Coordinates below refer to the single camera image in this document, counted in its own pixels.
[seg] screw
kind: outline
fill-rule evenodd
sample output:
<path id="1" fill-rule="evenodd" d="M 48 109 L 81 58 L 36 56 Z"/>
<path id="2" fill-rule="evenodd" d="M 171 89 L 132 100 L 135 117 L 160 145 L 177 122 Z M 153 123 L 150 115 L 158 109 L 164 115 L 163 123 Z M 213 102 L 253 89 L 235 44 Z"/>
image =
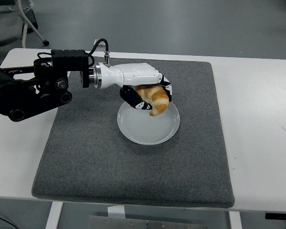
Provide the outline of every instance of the screw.
<path id="1" fill-rule="evenodd" d="M 60 90 L 65 89 L 67 86 L 67 82 L 64 79 L 60 79 L 56 82 L 56 87 Z"/>

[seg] bread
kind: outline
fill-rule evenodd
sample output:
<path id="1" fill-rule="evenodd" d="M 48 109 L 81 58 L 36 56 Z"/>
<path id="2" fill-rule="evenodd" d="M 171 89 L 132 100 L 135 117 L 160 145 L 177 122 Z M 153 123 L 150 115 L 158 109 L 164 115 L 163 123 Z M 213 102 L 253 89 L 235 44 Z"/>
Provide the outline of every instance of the bread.
<path id="1" fill-rule="evenodd" d="M 169 104 L 169 98 L 160 84 L 139 85 L 135 87 L 135 91 L 144 101 L 152 105 L 150 116 L 162 114 Z"/>

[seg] gray mat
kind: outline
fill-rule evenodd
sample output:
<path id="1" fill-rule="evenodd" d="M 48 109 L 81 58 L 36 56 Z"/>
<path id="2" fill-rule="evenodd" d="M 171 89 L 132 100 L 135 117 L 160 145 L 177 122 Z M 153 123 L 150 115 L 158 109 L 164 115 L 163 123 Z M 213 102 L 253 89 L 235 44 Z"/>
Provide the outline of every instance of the gray mat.
<path id="1" fill-rule="evenodd" d="M 167 142 L 143 146 L 117 125 L 119 87 L 81 88 L 71 73 L 71 103 L 60 107 L 32 187 L 38 198 L 112 204 L 220 207 L 234 204 L 213 78 L 207 62 L 146 62 L 173 86 L 180 113 Z"/>

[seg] chair leg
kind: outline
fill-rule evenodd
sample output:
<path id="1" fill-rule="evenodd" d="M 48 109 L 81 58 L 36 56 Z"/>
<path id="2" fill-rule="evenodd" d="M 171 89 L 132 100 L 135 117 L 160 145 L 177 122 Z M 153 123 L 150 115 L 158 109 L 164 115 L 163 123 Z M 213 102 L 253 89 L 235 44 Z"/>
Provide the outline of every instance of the chair leg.
<path id="1" fill-rule="evenodd" d="M 18 8 L 19 8 L 19 12 L 21 17 L 25 20 L 25 22 L 30 26 L 31 29 L 34 30 L 34 32 L 37 34 L 37 36 L 41 39 L 42 43 L 45 46 L 48 46 L 50 43 L 48 40 L 45 40 L 42 35 L 37 31 L 37 29 L 33 26 L 33 24 L 30 22 L 30 20 L 25 16 L 23 10 L 22 10 L 22 5 L 21 5 L 21 0 L 18 0 Z"/>
<path id="2" fill-rule="evenodd" d="M 25 43 L 27 41 L 27 33 L 28 33 L 28 24 L 27 22 L 24 23 L 23 31 L 22 31 L 22 47 L 25 49 Z"/>

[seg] round plate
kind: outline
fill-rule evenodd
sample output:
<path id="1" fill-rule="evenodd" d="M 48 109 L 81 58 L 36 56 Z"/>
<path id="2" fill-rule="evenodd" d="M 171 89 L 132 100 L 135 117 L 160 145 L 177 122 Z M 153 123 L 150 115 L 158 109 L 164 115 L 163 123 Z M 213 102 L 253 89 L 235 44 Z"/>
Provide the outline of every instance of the round plate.
<path id="1" fill-rule="evenodd" d="M 150 116 L 150 110 L 138 110 L 126 102 L 118 112 L 118 125 L 128 139 L 141 145 L 156 145 L 170 139 L 178 130 L 180 116 L 176 106 L 170 102 L 158 116 Z"/>

